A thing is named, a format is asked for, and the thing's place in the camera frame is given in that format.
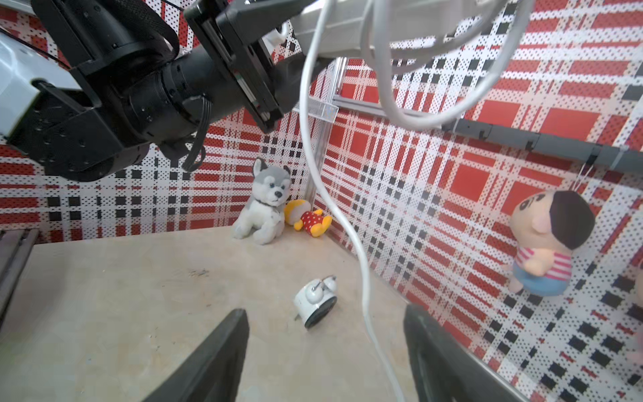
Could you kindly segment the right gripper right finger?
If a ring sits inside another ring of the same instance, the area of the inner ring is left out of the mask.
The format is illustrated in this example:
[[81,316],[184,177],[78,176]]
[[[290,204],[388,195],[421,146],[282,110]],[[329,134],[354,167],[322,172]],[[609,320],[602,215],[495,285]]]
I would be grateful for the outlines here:
[[525,401],[507,380],[463,348],[421,306],[405,309],[404,332],[420,401]]

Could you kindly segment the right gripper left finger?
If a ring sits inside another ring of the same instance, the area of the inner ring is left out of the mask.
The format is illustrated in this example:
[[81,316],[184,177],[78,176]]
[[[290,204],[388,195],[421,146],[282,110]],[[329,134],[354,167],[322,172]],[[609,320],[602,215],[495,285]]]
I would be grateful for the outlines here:
[[234,309],[147,401],[234,401],[249,340],[246,310]]

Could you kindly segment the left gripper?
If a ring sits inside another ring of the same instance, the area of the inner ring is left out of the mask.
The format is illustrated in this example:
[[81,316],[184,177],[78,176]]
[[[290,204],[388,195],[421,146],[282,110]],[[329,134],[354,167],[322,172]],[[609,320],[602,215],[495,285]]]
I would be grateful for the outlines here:
[[184,18],[222,76],[241,93],[244,108],[264,133],[299,102],[306,55],[274,63],[264,36],[299,16],[311,1],[195,1]]

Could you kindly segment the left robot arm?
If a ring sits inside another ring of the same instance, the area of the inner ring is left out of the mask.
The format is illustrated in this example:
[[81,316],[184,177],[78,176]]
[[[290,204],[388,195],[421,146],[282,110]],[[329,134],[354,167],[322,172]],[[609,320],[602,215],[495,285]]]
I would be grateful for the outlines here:
[[45,173],[93,182],[142,161],[151,144],[200,167],[209,126],[245,109],[264,133],[298,102],[305,55],[274,63],[264,37],[303,1],[196,1],[176,32],[142,1],[34,1],[67,60],[1,40],[1,134]]

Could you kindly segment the small white alarm clock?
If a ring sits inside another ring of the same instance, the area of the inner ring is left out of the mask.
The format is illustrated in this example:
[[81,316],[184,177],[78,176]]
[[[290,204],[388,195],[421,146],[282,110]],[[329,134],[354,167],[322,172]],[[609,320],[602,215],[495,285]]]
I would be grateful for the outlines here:
[[298,291],[293,304],[306,330],[316,326],[333,310],[338,302],[337,290],[337,277],[331,275],[310,281]]

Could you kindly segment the grey husky plush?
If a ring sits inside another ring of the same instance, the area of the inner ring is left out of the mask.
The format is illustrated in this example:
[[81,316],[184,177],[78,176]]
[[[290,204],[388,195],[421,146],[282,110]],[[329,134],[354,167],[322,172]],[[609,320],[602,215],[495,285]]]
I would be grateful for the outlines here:
[[281,236],[285,228],[286,202],[290,195],[289,167],[270,166],[258,157],[252,166],[251,196],[233,224],[233,237],[252,236],[259,245],[267,245]]

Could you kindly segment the plush doll blue shorts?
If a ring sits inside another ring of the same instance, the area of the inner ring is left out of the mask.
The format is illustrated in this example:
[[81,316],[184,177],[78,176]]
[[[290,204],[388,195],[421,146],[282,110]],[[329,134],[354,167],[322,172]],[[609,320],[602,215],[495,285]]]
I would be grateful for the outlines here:
[[524,199],[512,212],[510,230],[517,241],[508,288],[536,296],[560,296],[573,274],[572,257],[591,236],[593,211],[572,190],[549,190]]

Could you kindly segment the red yellow plush toy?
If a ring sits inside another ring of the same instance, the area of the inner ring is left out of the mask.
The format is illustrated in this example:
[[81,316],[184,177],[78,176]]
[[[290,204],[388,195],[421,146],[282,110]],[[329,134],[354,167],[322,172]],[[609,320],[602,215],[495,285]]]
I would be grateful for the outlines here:
[[306,231],[311,237],[318,238],[330,228],[333,218],[325,215],[322,209],[313,210],[304,199],[295,199],[284,209],[286,224],[296,231]]

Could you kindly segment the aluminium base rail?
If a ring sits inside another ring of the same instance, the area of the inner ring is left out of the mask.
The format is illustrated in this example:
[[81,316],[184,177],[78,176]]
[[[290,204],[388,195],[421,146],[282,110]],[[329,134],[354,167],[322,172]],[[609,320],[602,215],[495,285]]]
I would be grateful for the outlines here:
[[1,231],[1,323],[39,234],[37,229]]

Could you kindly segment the black hook rail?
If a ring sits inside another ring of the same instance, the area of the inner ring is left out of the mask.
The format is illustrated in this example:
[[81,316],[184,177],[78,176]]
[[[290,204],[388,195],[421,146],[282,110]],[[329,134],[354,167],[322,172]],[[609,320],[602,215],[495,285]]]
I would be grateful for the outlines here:
[[582,142],[467,119],[457,119],[442,125],[441,129],[482,142],[514,147],[549,157],[598,164],[623,174],[642,174],[642,153],[624,147]]

